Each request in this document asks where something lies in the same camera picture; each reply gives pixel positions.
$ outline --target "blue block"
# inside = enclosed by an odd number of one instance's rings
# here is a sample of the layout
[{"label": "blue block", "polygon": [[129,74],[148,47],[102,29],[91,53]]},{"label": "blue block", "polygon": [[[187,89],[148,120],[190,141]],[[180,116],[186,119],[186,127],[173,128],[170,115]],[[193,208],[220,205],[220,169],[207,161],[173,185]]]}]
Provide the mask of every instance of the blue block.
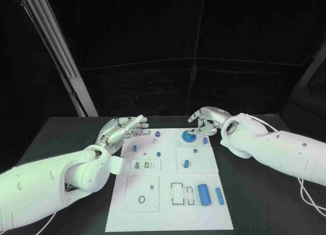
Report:
[{"label": "blue block", "polygon": [[219,205],[223,205],[223,199],[222,199],[222,196],[220,196],[220,189],[219,188],[216,188],[216,193],[217,193]]},{"label": "blue block", "polygon": [[184,168],[189,167],[189,160],[184,160],[183,167],[184,167]]},{"label": "blue block", "polygon": [[210,205],[210,196],[209,196],[209,191],[207,191],[207,185],[202,184],[197,186],[197,193],[200,197],[200,204],[202,206]]},{"label": "blue block", "polygon": [[196,136],[194,136],[194,135],[189,135],[189,134],[187,134],[187,131],[184,131],[184,132],[181,133],[181,139],[183,139],[187,143],[190,143],[190,142],[193,142],[193,141],[196,140]]}]

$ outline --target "black cable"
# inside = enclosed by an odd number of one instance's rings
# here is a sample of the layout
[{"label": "black cable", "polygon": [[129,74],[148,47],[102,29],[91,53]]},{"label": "black cable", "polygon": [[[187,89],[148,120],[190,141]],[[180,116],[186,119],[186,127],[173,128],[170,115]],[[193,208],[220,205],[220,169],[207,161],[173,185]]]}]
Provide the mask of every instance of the black cable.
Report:
[{"label": "black cable", "polygon": [[88,117],[85,108],[83,108],[82,103],[80,103],[80,101],[79,101],[78,94],[76,94],[76,92],[75,92],[75,90],[73,90],[72,84],[70,84],[70,82],[69,82],[67,76],[66,76],[66,74],[65,74],[63,68],[62,68],[62,66],[60,66],[59,60],[57,60],[56,55],[54,55],[54,52],[53,52],[53,49],[52,49],[50,44],[49,44],[49,42],[47,42],[44,33],[43,33],[42,28],[40,28],[40,26],[39,26],[39,22],[37,22],[37,20],[36,20],[36,17],[34,17],[34,15],[33,15],[33,12],[31,12],[31,10],[30,10],[30,8],[29,8],[29,5],[27,5],[27,2],[26,2],[26,1],[21,2],[21,6],[23,6],[23,8],[24,8],[24,10],[26,10],[26,13],[27,13],[27,15],[29,15],[29,17],[30,17],[30,19],[31,19],[33,24],[34,24],[34,27],[36,27],[36,30],[37,30],[37,32],[39,32],[42,41],[43,41],[44,46],[46,46],[46,48],[47,48],[47,52],[49,52],[50,57],[52,57],[52,59],[53,59],[56,68],[57,68],[57,70],[59,70],[59,72],[60,72],[60,74],[62,74],[62,77],[63,77],[63,79],[65,79],[65,81],[66,81],[66,83],[67,83],[67,86],[69,86],[69,89],[70,89],[70,95],[75,97],[75,100],[76,100],[76,102],[78,102],[78,105],[79,105],[79,108],[80,108],[80,110],[82,110],[82,112],[83,112],[85,117]]}]

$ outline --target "black backdrop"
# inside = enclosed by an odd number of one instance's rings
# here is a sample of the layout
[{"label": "black backdrop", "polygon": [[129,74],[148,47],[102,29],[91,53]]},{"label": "black backdrop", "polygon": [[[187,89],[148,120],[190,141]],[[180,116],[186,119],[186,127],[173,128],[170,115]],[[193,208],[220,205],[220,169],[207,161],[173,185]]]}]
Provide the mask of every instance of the black backdrop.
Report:
[{"label": "black backdrop", "polygon": [[54,1],[101,116],[278,112],[326,37],[326,1]]}]

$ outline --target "white board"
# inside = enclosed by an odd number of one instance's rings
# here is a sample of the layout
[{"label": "white board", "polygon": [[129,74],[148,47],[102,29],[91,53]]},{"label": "white board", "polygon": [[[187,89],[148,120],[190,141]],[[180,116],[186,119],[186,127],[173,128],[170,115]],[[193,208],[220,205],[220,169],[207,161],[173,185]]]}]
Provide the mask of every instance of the white board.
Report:
[{"label": "white board", "polygon": [[[148,136],[125,140],[121,157],[127,159],[127,163],[124,173],[116,175],[115,178],[105,232],[233,229],[209,139],[207,143],[203,144],[203,136],[197,135],[194,142],[184,142],[181,140],[184,130],[187,129],[151,129]],[[155,137],[155,131],[160,132],[160,137]],[[181,166],[184,157],[189,158],[189,168]],[[160,171],[134,172],[131,160],[144,160],[144,162],[160,160]],[[154,199],[153,201],[145,201],[144,198],[141,209],[137,203],[138,197],[144,193],[150,194],[150,191],[145,190],[148,190],[147,185],[153,185],[153,181],[147,178],[147,180],[137,178],[135,182],[142,183],[142,189],[137,187],[132,193],[128,192],[128,187],[131,187],[128,177],[148,177],[150,179],[157,177],[158,182],[157,187],[154,187],[157,197],[150,196]],[[171,204],[171,183],[181,183],[183,205]],[[207,185],[212,201],[207,206],[200,205],[199,184]],[[186,192],[186,187],[191,187],[191,196],[189,195],[190,190]],[[219,205],[217,202],[216,188],[220,188],[223,205]],[[193,197],[193,205],[187,203],[189,197]],[[148,211],[147,208],[151,210],[155,198],[158,202],[157,211]],[[125,211],[125,206],[132,208],[132,211]]]}]

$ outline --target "robotic hand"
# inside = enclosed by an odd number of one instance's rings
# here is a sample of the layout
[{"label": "robotic hand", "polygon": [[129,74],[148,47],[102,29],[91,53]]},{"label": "robotic hand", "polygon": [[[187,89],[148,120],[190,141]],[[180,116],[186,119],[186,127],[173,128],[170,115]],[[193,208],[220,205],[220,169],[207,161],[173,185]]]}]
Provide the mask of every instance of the robotic hand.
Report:
[{"label": "robotic hand", "polygon": [[124,159],[111,154],[124,139],[150,134],[145,121],[142,115],[112,119],[82,151],[13,167],[0,175],[0,231],[40,220],[102,188],[109,173],[121,173],[124,167]]},{"label": "robotic hand", "polygon": [[326,143],[285,131],[276,131],[262,120],[239,114],[230,116],[214,107],[200,108],[189,117],[197,129],[189,134],[213,135],[220,129],[220,144],[240,158],[259,163],[302,180],[326,186]]}]

